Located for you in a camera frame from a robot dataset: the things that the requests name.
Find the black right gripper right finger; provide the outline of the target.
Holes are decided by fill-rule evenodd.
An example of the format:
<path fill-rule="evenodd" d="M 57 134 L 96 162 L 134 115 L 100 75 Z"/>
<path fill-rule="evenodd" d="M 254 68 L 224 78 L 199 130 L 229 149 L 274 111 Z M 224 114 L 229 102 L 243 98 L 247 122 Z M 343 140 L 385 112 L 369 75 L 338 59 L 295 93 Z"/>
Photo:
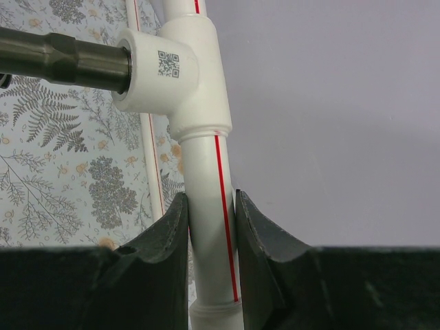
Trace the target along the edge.
<path fill-rule="evenodd" d="M 236 239 L 246 329 L 329 329 L 311 248 L 236 192 Z"/>

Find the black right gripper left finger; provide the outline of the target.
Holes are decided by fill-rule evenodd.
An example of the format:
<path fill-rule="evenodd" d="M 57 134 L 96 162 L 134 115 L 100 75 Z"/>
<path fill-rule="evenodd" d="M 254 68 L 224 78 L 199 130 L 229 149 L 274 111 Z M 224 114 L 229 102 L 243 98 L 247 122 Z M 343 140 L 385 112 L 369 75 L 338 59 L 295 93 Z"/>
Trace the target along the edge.
<path fill-rule="evenodd" d="M 74 246 L 95 261 L 70 329 L 187 329 L 188 223 L 179 192 L 161 219 L 117 249 Z"/>

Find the white pipe frame red stripe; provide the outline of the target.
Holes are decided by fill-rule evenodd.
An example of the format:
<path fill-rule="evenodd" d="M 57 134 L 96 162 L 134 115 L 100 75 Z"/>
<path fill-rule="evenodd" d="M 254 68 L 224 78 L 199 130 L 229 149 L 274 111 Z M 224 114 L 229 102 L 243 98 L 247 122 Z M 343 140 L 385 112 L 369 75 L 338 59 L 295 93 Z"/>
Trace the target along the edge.
<path fill-rule="evenodd" d="M 217 31 L 203 1 L 164 1 L 157 36 L 124 30 L 131 53 L 120 111 L 167 116 L 181 146 L 197 297 L 193 329 L 242 329 L 243 305 L 226 139 L 232 121 Z"/>

